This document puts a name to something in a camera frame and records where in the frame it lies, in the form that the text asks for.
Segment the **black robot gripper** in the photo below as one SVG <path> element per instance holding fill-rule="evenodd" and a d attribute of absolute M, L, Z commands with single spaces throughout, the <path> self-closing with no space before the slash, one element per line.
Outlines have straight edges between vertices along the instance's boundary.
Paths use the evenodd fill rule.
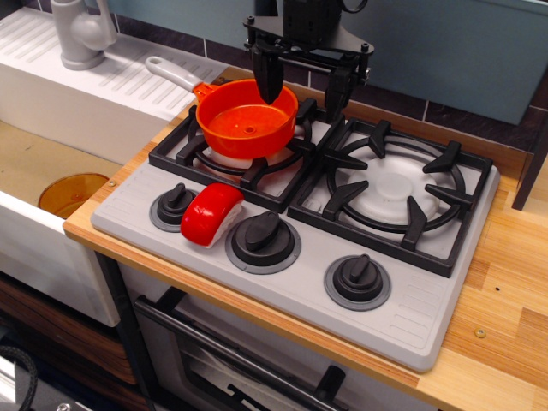
<path fill-rule="evenodd" d="M 348 32 L 344 14 L 357 14 L 366 1 L 284 1 L 277 16 L 249 16 L 246 47 L 252 55 L 259 95 L 273 104 L 283 89 L 283 62 L 329 70 L 325 120 L 333 122 L 348 105 L 357 82 L 369 77 L 372 44 Z"/>

